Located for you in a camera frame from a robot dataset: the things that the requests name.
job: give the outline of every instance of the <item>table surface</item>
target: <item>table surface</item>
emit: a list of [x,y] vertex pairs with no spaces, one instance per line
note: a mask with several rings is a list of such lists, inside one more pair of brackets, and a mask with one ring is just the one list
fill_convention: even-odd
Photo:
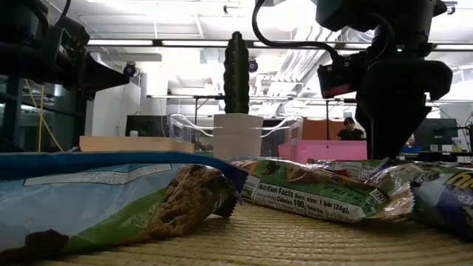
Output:
[[346,224],[245,203],[183,238],[34,265],[473,265],[472,250],[473,243],[408,218]]

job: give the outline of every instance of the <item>snack bar wrapper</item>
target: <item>snack bar wrapper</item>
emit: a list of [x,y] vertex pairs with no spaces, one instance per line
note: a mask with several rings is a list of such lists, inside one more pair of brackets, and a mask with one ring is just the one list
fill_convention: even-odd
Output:
[[390,190],[393,183],[405,182],[411,182],[415,197],[411,217],[473,238],[473,171],[470,168],[394,162],[393,166],[373,175],[367,184]]
[[392,183],[388,190],[327,171],[284,160],[243,160],[248,179],[242,196],[253,203],[320,219],[358,222],[412,211],[409,183]]
[[0,155],[0,265],[191,232],[247,173],[178,152]]
[[328,171],[339,172],[342,175],[351,177],[358,181],[368,181],[368,179],[378,172],[389,160],[310,160],[311,164],[318,165]]

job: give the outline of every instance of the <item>computer monitor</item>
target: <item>computer monitor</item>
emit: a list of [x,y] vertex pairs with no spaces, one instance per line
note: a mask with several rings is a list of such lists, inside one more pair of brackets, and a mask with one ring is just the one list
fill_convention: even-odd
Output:
[[129,115],[126,118],[126,132],[138,132],[138,137],[169,137],[168,117],[163,115]]
[[430,146],[451,145],[453,137],[458,137],[456,119],[426,118],[414,131],[415,145],[424,151],[434,151]]

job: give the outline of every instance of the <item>cactus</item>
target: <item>cactus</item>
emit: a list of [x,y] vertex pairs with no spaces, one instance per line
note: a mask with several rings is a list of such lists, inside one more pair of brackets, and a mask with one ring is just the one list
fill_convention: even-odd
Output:
[[249,52],[240,32],[234,32],[225,49],[225,113],[247,114],[250,111]]

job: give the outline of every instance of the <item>yellow cable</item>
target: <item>yellow cable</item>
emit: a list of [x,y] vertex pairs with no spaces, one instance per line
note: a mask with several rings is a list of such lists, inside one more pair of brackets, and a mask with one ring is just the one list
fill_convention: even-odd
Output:
[[[39,107],[39,114],[40,116],[43,116],[43,96],[44,96],[44,85],[41,86],[41,105]],[[42,129],[43,126],[43,121],[40,119],[39,120],[39,134],[38,134],[38,152],[41,152],[41,132],[43,131]]]
[[[28,87],[28,90],[30,91],[30,97],[31,97],[31,100],[33,101],[33,104],[35,105],[35,108],[36,110],[38,110],[38,105],[36,104],[36,101],[35,101],[35,98],[33,97],[33,91],[31,90],[31,87],[30,87],[30,83],[28,82],[28,80],[24,80],[27,84],[27,87]],[[45,119],[43,118],[43,115],[38,112],[39,114],[39,118],[40,120],[44,123],[44,126],[46,127],[47,131],[50,133],[51,135],[51,138],[52,140],[54,141],[54,143],[56,144],[56,146],[61,150],[61,151],[64,151],[61,146],[59,145],[58,141],[56,140],[56,138],[54,137],[54,134],[51,132],[51,129],[50,127],[47,125]]]

